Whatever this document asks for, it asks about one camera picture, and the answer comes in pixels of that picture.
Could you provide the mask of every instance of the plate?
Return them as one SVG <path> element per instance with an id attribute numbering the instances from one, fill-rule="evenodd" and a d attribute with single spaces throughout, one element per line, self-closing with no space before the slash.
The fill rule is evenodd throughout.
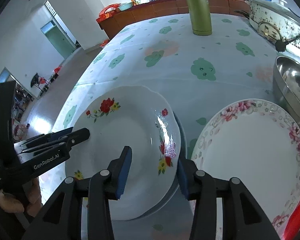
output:
<path id="1" fill-rule="evenodd" d="M 174 118 L 176 119 L 177 124 L 179 126 L 180 135 L 181 135 L 180 154 L 187 157 L 187 141 L 186 141 L 185 131 L 181 125 L 180 120 L 178 119 L 177 115 L 175 114 L 175 112 L 173 112 L 173 114 L 174 114 Z M 154 213 L 158 212 L 169 202 L 169 200 L 177 192 L 178 188 L 179 188 L 179 181 L 178 181 L 178 177 L 176 175 L 170 189 L 168 190 L 166 195 L 162 198 L 162 200 L 160 200 L 160 202 L 157 205 L 155 205 L 153 208 L 150 208 L 147 212 L 143 213 L 141 216 L 135 218 L 134 220 L 137 220 L 140 218 L 145 218 L 145 217 L 148 217 L 148 216 L 153 215 Z"/>
<path id="2" fill-rule="evenodd" d="M 143 86 L 118 87 L 94 100 L 73 130 L 83 127 L 90 138 L 72 148 L 66 176 L 92 177 L 128 145 L 131 167 L 124 194 L 109 201 L 111 219 L 131 220 L 157 205 L 173 183 L 181 145 L 168 102 Z"/>
<path id="3" fill-rule="evenodd" d="M 238 177 L 278 230 L 300 200 L 300 128 L 278 105 L 261 99 L 235 102 L 205 126 L 191 159 L 211 176 Z M 190 203 L 194 211 L 195 201 Z M 222 202 L 217 237 L 222 239 Z"/>

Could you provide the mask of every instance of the metal pot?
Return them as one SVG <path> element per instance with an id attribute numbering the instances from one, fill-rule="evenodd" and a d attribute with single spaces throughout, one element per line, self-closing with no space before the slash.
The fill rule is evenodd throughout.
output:
<path id="1" fill-rule="evenodd" d="M 275 59 L 273 92 L 279 105 L 300 125 L 300 63 L 286 56 Z"/>

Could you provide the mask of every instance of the screw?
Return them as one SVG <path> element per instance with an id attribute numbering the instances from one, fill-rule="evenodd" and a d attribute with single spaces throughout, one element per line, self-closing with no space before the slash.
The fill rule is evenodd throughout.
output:
<path id="1" fill-rule="evenodd" d="M 73 182 L 73 178 L 72 177 L 68 177 L 65 179 L 65 183 L 66 184 L 71 184 Z"/>
<path id="2" fill-rule="evenodd" d="M 236 178 L 236 177 L 233 177 L 233 178 L 231 179 L 231 182 L 232 182 L 233 184 L 239 184 L 239 183 L 240 183 L 240 179 L 238 179 L 238 178 Z"/>
<path id="3" fill-rule="evenodd" d="M 108 171 L 108 170 L 102 170 L 102 171 L 100 171 L 100 175 L 101 176 L 108 176 L 109 173 L 110 173 L 110 171 Z"/>
<path id="4" fill-rule="evenodd" d="M 201 171 L 201 170 L 197 170 L 195 172 L 195 174 L 197 174 L 197 176 L 199 176 L 199 177 L 203 177 L 204 175 L 206 175 L 206 173 L 204 171 Z"/>

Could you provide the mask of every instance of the wooden cabinet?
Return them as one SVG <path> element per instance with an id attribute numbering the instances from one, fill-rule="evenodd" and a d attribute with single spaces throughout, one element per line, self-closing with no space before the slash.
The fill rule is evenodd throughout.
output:
<path id="1" fill-rule="evenodd" d="M 209 6 L 211 13 L 231 14 L 242 17 L 241 14 L 234 11 L 244 10 L 248 13 L 250 12 L 250 6 L 245 3 L 245 0 L 209 0 Z M 109 39 L 112 39 L 129 24 L 151 18 L 183 13 L 189 13 L 186 0 L 157 0 L 119 12 L 113 17 L 102 21 L 99 25 L 106 32 Z"/>

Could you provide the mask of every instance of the floral tablecloth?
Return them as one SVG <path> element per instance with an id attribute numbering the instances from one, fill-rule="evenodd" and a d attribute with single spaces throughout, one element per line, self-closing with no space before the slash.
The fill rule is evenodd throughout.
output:
<path id="1" fill-rule="evenodd" d="M 191 155 L 205 124 L 224 106 L 246 98 L 276 102 L 272 68 L 278 53 L 274 46 L 245 18 L 212 14 L 211 20 L 211 36 L 194 35 L 189 14 L 125 27 L 81 76 L 52 131 L 73 126 L 89 104 L 110 89 L 144 85 L 170 103 L 184 127 Z M 43 200 L 64 178 L 64 163 L 40 177 Z M 86 209 L 83 213 L 86 238 Z M 184 240 L 189 239 L 192 219 L 189 203 L 178 190 L 157 213 L 135 221 L 114 221 L 113 229 L 118 240 Z"/>

